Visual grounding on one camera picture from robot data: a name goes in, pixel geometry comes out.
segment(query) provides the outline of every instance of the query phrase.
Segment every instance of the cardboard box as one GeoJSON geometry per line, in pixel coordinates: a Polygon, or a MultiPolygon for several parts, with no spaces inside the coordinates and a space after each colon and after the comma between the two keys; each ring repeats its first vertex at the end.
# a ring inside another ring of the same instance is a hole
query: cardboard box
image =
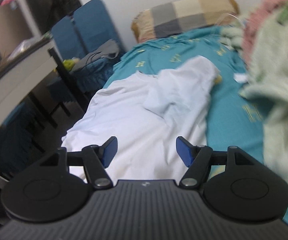
{"type": "Polygon", "coordinates": [[[32,32],[16,1],[0,6],[0,57],[9,56],[32,32]]]}

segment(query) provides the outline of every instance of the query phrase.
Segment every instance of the metal screw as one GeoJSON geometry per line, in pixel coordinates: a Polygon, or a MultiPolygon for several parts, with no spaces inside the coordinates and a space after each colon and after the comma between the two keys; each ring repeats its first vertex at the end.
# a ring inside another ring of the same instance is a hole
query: metal screw
{"type": "Polygon", "coordinates": [[[192,187],[195,186],[197,184],[197,180],[193,179],[193,178],[186,178],[182,180],[182,184],[186,187],[192,187]]]}
{"type": "Polygon", "coordinates": [[[93,151],[96,153],[96,155],[98,156],[99,151],[100,151],[100,147],[97,144],[92,144],[90,145],[90,148],[93,149],[93,151]]]}
{"type": "Polygon", "coordinates": [[[110,184],[111,182],[109,181],[109,179],[106,178],[100,178],[95,180],[95,185],[98,187],[106,187],[110,184]]]}

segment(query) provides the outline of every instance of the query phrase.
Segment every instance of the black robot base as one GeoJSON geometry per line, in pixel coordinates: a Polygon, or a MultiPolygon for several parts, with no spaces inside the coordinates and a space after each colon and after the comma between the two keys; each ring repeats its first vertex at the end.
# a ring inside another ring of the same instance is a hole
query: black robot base
{"type": "Polygon", "coordinates": [[[236,146],[176,149],[189,167],[173,180],[119,180],[105,171],[117,138],[78,153],[59,148],[12,179],[1,194],[12,220],[0,240],[288,240],[288,185],[236,146]],[[212,165],[225,171],[208,179],[212,165]],[[88,183],[68,172],[84,166],[88,183]]]}

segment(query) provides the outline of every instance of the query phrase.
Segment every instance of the round black disc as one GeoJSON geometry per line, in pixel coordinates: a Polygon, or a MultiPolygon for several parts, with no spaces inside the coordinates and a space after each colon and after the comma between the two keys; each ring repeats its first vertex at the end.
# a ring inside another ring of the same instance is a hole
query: round black disc
{"type": "Polygon", "coordinates": [[[65,168],[27,168],[3,189],[2,203],[15,219],[46,223],[66,218],[84,206],[88,185],[65,168]]]}
{"type": "Polygon", "coordinates": [[[275,174],[260,175],[260,170],[256,171],[258,175],[225,171],[211,178],[204,187],[208,205],[223,216],[239,221],[282,218],[288,206],[288,185],[275,174]]]}

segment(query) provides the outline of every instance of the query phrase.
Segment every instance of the ribbed black plate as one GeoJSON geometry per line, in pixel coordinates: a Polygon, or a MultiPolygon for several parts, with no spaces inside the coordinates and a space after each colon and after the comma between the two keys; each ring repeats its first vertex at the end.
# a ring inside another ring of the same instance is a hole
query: ribbed black plate
{"type": "Polygon", "coordinates": [[[49,224],[11,221],[0,240],[288,240],[281,220],[239,224],[213,213],[199,193],[172,180],[121,180],[96,191],[71,217],[49,224]]]}

